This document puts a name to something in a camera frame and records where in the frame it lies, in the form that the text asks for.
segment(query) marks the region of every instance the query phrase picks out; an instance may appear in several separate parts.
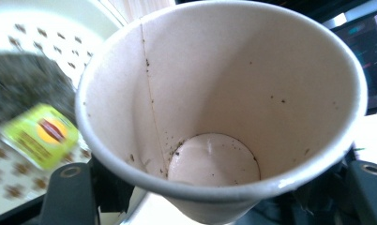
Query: plate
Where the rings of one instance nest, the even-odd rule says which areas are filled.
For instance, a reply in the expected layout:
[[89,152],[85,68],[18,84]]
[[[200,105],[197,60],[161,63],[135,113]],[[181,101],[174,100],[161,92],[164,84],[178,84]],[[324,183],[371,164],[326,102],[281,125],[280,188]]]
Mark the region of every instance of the plate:
[[[0,1],[0,53],[43,54],[77,87],[91,56],[123,26],[98,1]],[[90,157],[80,140],[60,166]],[[0,215],[43,195],[54,170],[37,169],[0,142]]]

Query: screen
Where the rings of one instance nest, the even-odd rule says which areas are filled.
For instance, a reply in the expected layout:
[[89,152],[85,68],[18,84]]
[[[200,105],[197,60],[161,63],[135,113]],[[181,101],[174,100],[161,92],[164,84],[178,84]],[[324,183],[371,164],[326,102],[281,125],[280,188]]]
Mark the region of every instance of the screen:
[[377,108],[377,12],[332,30],[354,52],[367,79],[368,108]]

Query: cup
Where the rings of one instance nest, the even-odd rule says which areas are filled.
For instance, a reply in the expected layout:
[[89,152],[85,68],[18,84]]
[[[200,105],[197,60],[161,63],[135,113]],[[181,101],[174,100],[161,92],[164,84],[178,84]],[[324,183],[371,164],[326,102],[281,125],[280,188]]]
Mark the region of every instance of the cup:
[[112,172],[189,218],[223,224],[340,161],[366,102],[354,54],[318,23],[262,3],[206,1],[110,37],[83,74],[76,114]]

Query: cup rim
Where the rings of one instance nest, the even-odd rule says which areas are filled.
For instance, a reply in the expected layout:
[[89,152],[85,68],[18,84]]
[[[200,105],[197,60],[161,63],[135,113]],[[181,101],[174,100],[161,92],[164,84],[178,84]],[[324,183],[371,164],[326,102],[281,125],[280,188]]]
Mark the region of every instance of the cup rim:
[[[339,128],[339,135],[331,140],[324,148],[305,163],[290,169],[287,172],[273,176],[261,181],[250,184],[233,187],[195,187],[183,183],[177,183],[161,179],[156,176],[147,174],[135,169],[125,163],[122,159],[118,159],[95,135],[87,117],[86,108],[82,105],[87,84],[91,78],[83,76],[76,96],[76,116],[78,127],[84,139],[93,151],[93,155],[110,171],[120,178],[124,179],[133,186],[138,186],[155,192],[165,197],[171,197],[180,200],[189,200],[199,203],[231,203],[241,201],[259,201],[261,199],[280,195],[282,193],[297,189],[314,179],[316,176],[325,172],[329,167],[339,162],[349,151],[349,147],[354,139],[354,132],[357,122],[365,115],[367,109],[367,86],[363,69],[357,61],[353,52],[347,47],[343,41],[330,32],[321,24],[307,18],[297,12],[291,11],[283,7],[276,7],[270,4],[246,2],[246,1],[201,1],[167,7],[155,13],[149,14],[141,18],[140,21],[132,22],[123,30],[116,32],[111,39],[117,41],[118,38],[127,34],[129,30],[141,24],[141,22],[155,20],[156,18],[175,13],[177,10],[196,7],[212,7],[214,5],[231,5],[233,7],[247,7],[255,9],[266,9],[277,13],[284,13],[291,17],[296,17],[302,23],[310,23],[314,29],[320,33],[326,34],[343,51],[348,53],[348,59],[353,61],[354,70],[357,74],[353,77],[356,84],[357,102],[352,105],[350,114],[345,118],[344,125]],[[95,54],[92,62],[101,59],[101,56]]]

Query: green and yellow tag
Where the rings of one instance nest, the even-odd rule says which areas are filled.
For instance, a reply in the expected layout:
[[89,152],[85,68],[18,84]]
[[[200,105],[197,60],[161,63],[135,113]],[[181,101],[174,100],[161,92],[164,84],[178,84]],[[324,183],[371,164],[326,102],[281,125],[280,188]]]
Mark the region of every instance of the green and yellow tag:
[[54,107],[38,104],[1,126],[0,137],[38,168],[49,170],[77,144],[79,131]]

